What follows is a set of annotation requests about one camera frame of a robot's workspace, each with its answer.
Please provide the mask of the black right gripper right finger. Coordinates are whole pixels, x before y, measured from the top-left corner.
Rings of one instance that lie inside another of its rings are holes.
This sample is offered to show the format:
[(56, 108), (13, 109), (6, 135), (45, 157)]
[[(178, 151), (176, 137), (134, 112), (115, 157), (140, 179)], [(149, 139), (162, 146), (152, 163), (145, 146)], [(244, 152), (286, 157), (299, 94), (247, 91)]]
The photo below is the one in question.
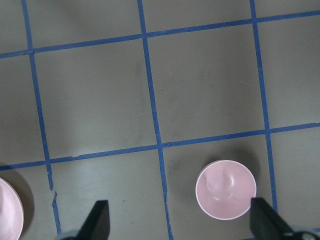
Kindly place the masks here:
[(250, 230), (256, 240), (295, 240), (294, 230), (262, 197), (250, 201)]

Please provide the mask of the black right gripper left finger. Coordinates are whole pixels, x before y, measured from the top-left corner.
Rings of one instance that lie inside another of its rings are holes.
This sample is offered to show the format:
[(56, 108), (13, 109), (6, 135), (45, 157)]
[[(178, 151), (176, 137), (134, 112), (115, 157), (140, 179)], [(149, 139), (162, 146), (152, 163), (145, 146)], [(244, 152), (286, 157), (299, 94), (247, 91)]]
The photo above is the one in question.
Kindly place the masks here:
[(110, 235), (110, 210), (108, 200), (95, 202), (78, 232), (79, 240), (107, 240)]

